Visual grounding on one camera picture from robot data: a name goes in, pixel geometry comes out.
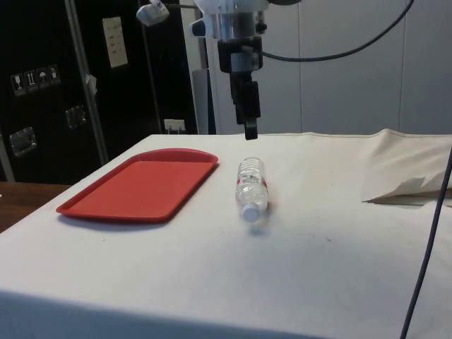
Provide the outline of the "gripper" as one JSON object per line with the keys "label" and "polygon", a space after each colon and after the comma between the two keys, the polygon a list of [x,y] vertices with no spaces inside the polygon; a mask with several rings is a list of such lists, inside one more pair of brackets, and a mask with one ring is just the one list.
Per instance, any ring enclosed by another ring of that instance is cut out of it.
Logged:
{"label": "gripper", "polygon": [[230,74],[230,89],[236,119],[244,126],[245,139],[258,138],[257,119],[261,117],[258,83],[251,77],[263,67],[262,39],[218,40],[220,70]]}

